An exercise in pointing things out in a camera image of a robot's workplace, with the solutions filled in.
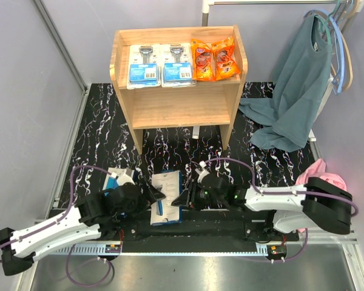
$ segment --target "barcode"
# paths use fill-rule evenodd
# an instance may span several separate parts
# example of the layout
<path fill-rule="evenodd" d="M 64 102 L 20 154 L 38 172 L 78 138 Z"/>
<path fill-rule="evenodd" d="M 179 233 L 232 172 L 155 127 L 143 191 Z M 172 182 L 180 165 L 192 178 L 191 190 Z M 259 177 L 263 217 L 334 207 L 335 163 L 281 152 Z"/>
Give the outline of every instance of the barcode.
<path fill-rule="evenodd" d="M 155 73 L 146 73 L 146 79 L 155 78 Z"/>
<path fill-rule="evenodd" d="M 190 72 L 180 73 L 180 78 L 191 78 Z"/>

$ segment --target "pink cloth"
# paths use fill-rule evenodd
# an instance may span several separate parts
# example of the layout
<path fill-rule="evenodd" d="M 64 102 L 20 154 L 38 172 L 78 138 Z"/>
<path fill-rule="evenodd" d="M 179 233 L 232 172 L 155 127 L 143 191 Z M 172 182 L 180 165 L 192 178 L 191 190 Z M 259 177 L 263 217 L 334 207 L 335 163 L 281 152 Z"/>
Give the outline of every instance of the pink cloth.
<path fill-rule="evenodd" d="M 298 177 L 295 185 L 306 184 L 309 177 L 318 177 L 346 191 L 346 184 L 344 180 L 342 180 L 339 175 L 326 173 L 325 169 L 326 163 L 323 161 L 323 159 L 318 159 L 315 163 L 313 163 L 313 165 L 308 167 L 306 171 Z"/>

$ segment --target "orange pack label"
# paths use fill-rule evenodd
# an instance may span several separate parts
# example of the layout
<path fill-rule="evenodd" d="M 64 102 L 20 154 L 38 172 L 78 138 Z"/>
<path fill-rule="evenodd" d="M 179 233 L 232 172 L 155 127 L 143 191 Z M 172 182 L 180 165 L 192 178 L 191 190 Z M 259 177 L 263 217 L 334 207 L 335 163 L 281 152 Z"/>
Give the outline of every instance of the orange pack label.
<path fill-rule="evenodd" d="M 211 48 L 199 39 L 192 39 L 191 47 L 194 68 L 192 79 L 197 81 L 215 81 Z"/>
<path fill-rule="evenodd" d="M 214 42 L 212 49 L 216 61 L 216 80 L 226 79 L 241 73 L 236 62 L 232 59 L 235 50 L 233 38 Z"/>

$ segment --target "metal table surface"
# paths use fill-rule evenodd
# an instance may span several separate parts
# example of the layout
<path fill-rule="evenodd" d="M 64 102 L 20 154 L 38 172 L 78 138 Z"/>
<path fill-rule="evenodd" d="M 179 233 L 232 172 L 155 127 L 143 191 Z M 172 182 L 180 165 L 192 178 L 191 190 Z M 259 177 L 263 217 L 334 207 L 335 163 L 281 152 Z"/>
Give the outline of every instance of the metal table surface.
<path fill-rule="evenodd" d="M 289 255 L 300 246 L 290 245 Z M 70 270 L 86 256 L 73 256 Z M 254 263 L 231 257 L 154 257 L 121 256 L 113 261 L 115 276 L 94 290 L 109 291 L 182 291 L 182 290 L 275 290 L 275 291 L 352 291 L 355 290 L 343 250 L 335 244 L 307 246 L 302 256 L 284 264 Z M 92 262 L 73 274 L 81 283 L 94 283 L 107 270 L 101 262 Z M 65 256 L 48 256 L 39 262 L 31 290 L 84 290 L 65 274 Z"/>

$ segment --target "blue hanger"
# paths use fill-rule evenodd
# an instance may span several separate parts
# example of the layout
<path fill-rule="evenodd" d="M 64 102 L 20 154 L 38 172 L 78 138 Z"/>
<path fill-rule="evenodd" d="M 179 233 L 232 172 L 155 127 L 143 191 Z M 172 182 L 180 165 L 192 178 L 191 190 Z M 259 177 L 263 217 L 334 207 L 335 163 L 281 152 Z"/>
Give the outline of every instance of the blue hanger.
<path fill-rule="evenodd" d="M 308 15 L 309 13 L 315 12 L 315 11 L 323 13 L 326 16 L 326 18 L 328 18 L 329 13 L 326 10 L 322 10 L 322 9 L 311 10 L 311 11 L 307 12 L 306 15 Z M 335 20 L 333 19 L 332 16 L 329 16 L 329 20 L 331 21 L 331 24 L 333 25 L 334 34 L 335 34 L 334 43 L 335 43 L 338 69 L 337 69 L 337 73 L 333 79 L 333 85 L 337 86 L 337 90 L 334 89 L 334 93 L 336 95 L 338 95 L 342 92 L 342 85 L 344 83 L 344 78 L 345 78 L 344 47 L 343 47 L 343 43 L 342 43 L 341 32 L 340 32 L 339 27 L 337 26 L 337 23 L 335 23 Z M 339 44 L 339 54 L 337 53 L 337 43 Z"/>

